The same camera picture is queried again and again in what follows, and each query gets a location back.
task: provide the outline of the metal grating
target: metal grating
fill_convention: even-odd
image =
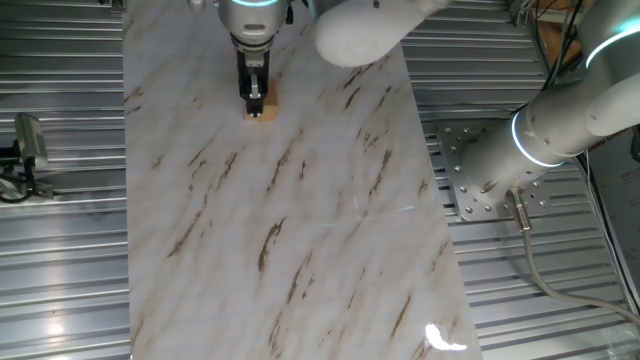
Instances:
[[[42,120],[55,200],[0,207],[0,359],[129,359],[122,25],[97,0],[0,0],[0,146]]]
[[[504,0],[456,1],[403,40],[407,67],[485,360],[636,359],[637,333],[607,310],[545,296],[529,281],[512,220],[466,223],[453,211],[438,126],[490,127],[532,99],[544,64]],[[573,163],[543,177],[553,213],[533,220],[541,274],[556,289],[625,303],[585,177]]]

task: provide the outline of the gray cable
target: gray cable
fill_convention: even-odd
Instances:
[[[605,308],[605,309],[617,312],[618,314],[631,320],[634,324],[636,324],[636,326],[640,326],[640,317],[638,317],[637,315],[635,315],[634,313],[632,313],[631,311],[625,308],[614,305],[604,300],[599,300],[599,299],[594,299],[594,298],[589,298],[584,296],[568,295],[552,289],[549,285],[547,285],[546,282],[544,282],[544,280],[540,276],[540,273],[538,273],[538,269],[536,268],[535,262],[533,261],[533,247],[531,246],[530,230],[523,230],[522,236],[524,237],[524,253],[527,257],[527,264],[529,264],[531,277],[536,282],[536,284],[538,284],[540,289],[542,289],[542,291],[547,293],[547,295],[553,298],[556,298],[560,301]]]

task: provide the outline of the white marble board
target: white marble board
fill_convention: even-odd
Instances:
[[[133,359],[481,359],[400,47],[333,67],[295,5],[260,123],[215,8],[128,1]]]

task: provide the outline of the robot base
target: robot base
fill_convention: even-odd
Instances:
[[[449,126],[441,127],[437,132],[446,160],[445,170],[451,181],[455,210],[463,221],[489,221],[513,217],[506,199],[498,203],[488,199],[480,191],[474,190],[465,178],[465,169],[461,165],[462,153],[465,146],[483,131],[486,129]],[[551,212],[551,201],[543,181],[534,181],[523,190],[522,197],[527,200],[525,204],[530,216],[543,216]]]

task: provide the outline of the small wooden block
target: small wooden block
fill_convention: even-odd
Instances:
[[[276,119],[276,115],[278,115],[278,93],[276,91],[276,81],[269,80],[269,93],[267,94],[267,98],[264,99],[264,110],[262,111],[262,116],[254,118],[245,112],[244,119],[253,121],[273,121]]]

